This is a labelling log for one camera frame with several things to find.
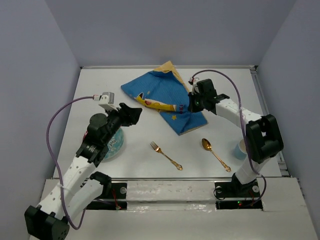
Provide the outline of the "blue cartoon placemat cloth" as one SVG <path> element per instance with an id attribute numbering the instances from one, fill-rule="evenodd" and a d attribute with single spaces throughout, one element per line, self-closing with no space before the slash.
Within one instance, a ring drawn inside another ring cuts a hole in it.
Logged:
<path id="1" fill-rule="evenodd" d="M 177 135 L 208 124 L 201 112 L 188 110 L 189 90 L 170 60 L 120 88 L 141 105 L 156 110 Z"/>

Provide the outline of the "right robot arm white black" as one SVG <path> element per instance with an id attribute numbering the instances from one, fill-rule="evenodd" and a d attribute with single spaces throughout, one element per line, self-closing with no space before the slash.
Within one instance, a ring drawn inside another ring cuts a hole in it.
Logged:
<path id="1" fill-rule="evenodd" d="M 252 189 L 261 169 L 284 148 L 276 118 L 260 115 L 243 108 L 225 94 L 217 94 L 211 79 L 189 80 L 192 91 L 188 93 L 188 110 L 192 113 L 207 110 L 239 127 L 243 134 L 247 156 L 231 181 L 220 188 L 222 194 L 242 196 Z"/>

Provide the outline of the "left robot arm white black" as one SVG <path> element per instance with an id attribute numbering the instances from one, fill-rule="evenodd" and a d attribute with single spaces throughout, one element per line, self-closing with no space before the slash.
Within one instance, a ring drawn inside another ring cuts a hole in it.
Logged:
<path id="1" fill-rule="evenodd" d="M 75 218 L 83 216 L 94 199 L 110 194 L 111 177 L 96 170 L 109 151 L 108 143 L 120 127 L 136 125 L 141 113 L 141 108 L 120 103 L 118 108 L 90 118 L 87 134 L 59 183 L 37 206 L 25 211 L 30 235 L 39 240 L 64 240 L 70 228 L 79 229 Z"/>

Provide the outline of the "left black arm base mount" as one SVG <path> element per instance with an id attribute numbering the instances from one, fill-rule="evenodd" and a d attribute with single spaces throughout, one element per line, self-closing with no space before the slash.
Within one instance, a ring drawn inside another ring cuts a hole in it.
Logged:
<path id="1" fill-rule="evenodd" d="M 118 211 L 127 209 L 127 183 L 113 182 L 111 187 L 103 187 L 100 196 L 96 197 L 87 207 L 87 210 Z"/>

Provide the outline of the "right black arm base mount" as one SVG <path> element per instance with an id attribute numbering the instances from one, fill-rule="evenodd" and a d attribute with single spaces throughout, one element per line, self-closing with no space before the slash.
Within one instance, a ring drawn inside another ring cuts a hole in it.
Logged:
<path id="1" fill-rule="evenodd" d="M 231 182 L 227 181 L 214 183 L 213 195 L 216 198 L 217 210 L 263 210 L 257 181 L 238 191 L 230 189 L 230 185 Z"/>

